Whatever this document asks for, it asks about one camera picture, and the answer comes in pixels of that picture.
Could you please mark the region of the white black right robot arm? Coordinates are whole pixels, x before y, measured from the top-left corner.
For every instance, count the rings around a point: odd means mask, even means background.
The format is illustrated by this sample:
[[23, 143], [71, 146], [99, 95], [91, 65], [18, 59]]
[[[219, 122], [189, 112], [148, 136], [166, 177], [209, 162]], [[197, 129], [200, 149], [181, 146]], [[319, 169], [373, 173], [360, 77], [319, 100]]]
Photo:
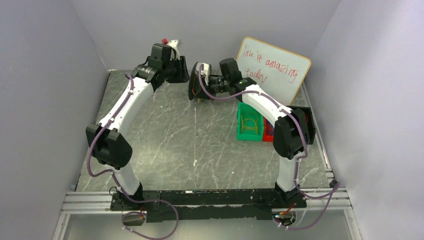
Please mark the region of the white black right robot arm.
[[243, 77], [235, 59], [227, 58], [220, 62], [222, 75], [213, 79], [205, 63], [198, 65], [196, 79], [202, 91], [211, 99], [217, 100], [217, 93], [228, 92], [266, 118], [273, 127], [272, 145], [279, 156], [278, 177], [275, 183], [275, 196], [271, 204], [304, 208], [306, 201], [298, 184], [299, 164], [308, 156], [308, 145], [315, 137], [314, 125], [307, 119], [306, 108], [289, 108], [268, 95], [250, 77]]

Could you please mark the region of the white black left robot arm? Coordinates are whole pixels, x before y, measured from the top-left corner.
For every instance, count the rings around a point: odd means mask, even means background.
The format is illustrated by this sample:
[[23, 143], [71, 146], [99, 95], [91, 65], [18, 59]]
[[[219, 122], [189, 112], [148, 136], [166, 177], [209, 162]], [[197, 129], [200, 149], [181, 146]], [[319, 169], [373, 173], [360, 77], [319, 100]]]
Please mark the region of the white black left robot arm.
[[146, 61], [125, 74], [128, 85], [108, 114], [85, 129], [88, 174], [95, 178], [109, 173], [117, 188], [114, 199], [130, 210], [141, 209], [145, 199], [143, 185], [130, 164], [133, 149], [126, 135], [140, 108], [164, 82], [189, 80], [180, 46], [180, 39], [154, 43]]

